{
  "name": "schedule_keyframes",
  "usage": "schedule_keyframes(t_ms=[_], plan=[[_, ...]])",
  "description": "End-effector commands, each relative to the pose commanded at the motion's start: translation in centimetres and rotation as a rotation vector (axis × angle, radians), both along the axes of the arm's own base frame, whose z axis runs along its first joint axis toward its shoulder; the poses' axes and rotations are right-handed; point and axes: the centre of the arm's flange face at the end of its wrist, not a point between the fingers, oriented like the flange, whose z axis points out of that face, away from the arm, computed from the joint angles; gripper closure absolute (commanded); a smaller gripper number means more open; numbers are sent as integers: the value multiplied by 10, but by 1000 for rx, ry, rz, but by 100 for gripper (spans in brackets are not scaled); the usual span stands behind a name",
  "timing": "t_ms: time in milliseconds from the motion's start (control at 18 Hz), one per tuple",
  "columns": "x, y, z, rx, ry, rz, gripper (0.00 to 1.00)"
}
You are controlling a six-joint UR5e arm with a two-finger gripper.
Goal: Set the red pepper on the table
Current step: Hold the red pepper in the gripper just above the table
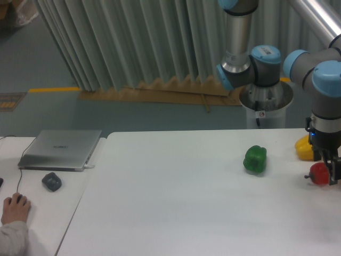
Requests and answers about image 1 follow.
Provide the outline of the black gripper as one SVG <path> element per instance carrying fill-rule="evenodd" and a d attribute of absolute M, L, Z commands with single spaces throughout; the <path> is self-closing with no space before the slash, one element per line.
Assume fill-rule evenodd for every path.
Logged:
<path fill-rule="evenodd" d="M 328 173 L 330 186 L 336 185 L 336 163 L 340 147 L 340 118 L 323 119 L 312 114 L 306 118 L 305 129 L 308 142 L 312 146 L 314 161 L 323 160 Z"/>

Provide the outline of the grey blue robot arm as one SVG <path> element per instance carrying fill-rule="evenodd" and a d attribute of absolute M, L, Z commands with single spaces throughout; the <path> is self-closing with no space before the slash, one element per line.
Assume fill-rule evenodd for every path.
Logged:
<path fill-rule="evenodd" d="M 248 85 L 258 93 L 249 96 L 253 111 L 263 111 L 266 92 L 274 92 L 273 103 L 281 104 L 287 84 L 279 81 L 280 73 L 300 85 L 312 99 L 312 113 L 306 119 L 308 142 L 316 161 L 323 160 L 328 183 L 340 180 L 340 17 L 323 1 L 291 1 L 327 49 L 312 54 L 296 50 L 284 60 L 277 48 L 259 45 L 248 52 L 251 16 L 258 1 L 219 1 L 228 15 L 228 40 L 225 57 L 217 65 L 217 74 L 226 90 Z"/>

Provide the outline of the light grey sleeve forearm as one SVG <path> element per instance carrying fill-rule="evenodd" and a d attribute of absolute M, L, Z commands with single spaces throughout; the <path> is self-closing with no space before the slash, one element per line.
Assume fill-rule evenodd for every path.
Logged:
<path fill-rule="evenodd" d="M 14 221 L 1 226 L 1 255 L 24 255 L 28 246 L 28 226 Z"/>

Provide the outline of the person's bare hand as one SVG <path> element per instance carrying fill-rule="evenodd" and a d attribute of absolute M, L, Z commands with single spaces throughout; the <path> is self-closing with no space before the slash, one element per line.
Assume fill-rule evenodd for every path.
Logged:
<path fill-rule="evenodd" d="M 27 222 L 28 214 L 31 208 L 31 201 L 27 199 L 25 205 L 17 204 L 17 197 L 20 193 L 14 193 L 12 197 L 7 197 L 3 202 L 3 213 L 1 223 L 3 225 L 15 221 Z"/>

